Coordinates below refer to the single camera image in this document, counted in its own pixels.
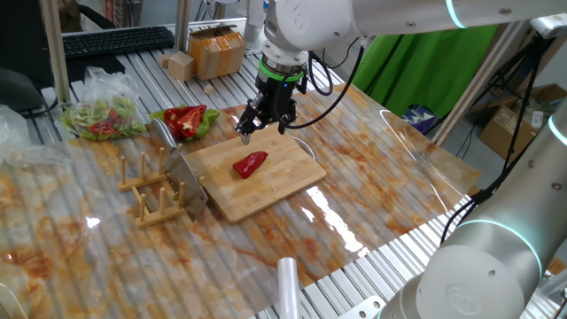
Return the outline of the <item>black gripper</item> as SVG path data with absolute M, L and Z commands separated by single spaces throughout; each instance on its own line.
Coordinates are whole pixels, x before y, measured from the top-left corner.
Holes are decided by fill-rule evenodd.
M 263 99 L 257 108 L 253 104 L 248 104 L 235 126 L 235 131 L 240 135 L 244 145 L 249 144 L 255 130 L 264 128 L 265 124 L 276 122 L 274 108 L 278 115 L 278 132 L 284 134 L 287 127 L 297 119 L 297 102 L 293 97 L 293 91 L 298 89 L 301 93 L 307 92 L 305 76 L 297 81 L 288 79 L 283 87 L 279 88 L 278 80 L 266 75 L 257 75 L 255 85 Z

